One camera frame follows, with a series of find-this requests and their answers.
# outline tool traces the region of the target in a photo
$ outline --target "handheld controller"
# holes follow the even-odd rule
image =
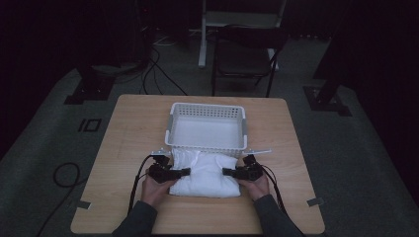
[[[243,158],[244,166],[236,166],[235,170],[222,168],[224,176],[231,176],[238,180],[256,181],[263,175],[262,166],[256,161],[254,155]]]
[[[183,176],[191,174],[191,168],[182,170],[171,170],[169,165],[169,157],[164,155],[154,155],[154,164],[148,169],[148,175],[153,178],[157,183],[162,184],[166,181],[178,180]]]

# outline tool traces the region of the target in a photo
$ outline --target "chair leg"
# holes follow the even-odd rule
[[[272,81],[274,80],[276,67],[277,67],[277,60],[274,60],[274,65],[272,65],[272,69],[271,69],[271,75],[269,75],[269,84],[268,84],[268,89],[266,91],[266,98],[269,98],[269,94],[271,93],[271,86],[272,86]]]
[[[210,77],[211,96],[215,96],[215,77],[216,77],[216,61],[212,63],[212,75]]]

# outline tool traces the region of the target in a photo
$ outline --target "hand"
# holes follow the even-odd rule
[[[141,200],[154,208],[157,208],[157,206],[163,202],[166,197],[167,190],[176,182],[177,180],[166,181],[163,184],[159,184],[147,175],[145,180],[142,182]]]
[[[265,174],[263,174],[259,179],[253,182],[245,181],[245,180],[237,180],[237,183],[246,187],[247,191],[249,192],[250,197],[253,200],[257,200],[269,194],[269,183],[268,183],[268,178],[266,177]]]

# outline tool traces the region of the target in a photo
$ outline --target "dark background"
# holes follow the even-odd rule
[[[275,1],[209,1],[209,10],[270,12]],[[50,89],[75,66],[118,66],[146,55],[142,29],[155,26],[188,45],[201,24],[196,0],[2,1],[0,6],[0,157]],[[331,40],[316,78],[353,89],[400,176],[418,202],[419,5],[413,0],[293,0],[283,27],[293,38]]]

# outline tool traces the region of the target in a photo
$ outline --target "person's right hand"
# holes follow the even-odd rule
[[[256,181],[245,181],[245,180],[237,180],[237,183],[246,187],[247,191],[249,192],[250,197],[253,200],[257,200],[263,196],[269,194],[269,183],[268,178],[265,174],[263,174],[259,179]]]

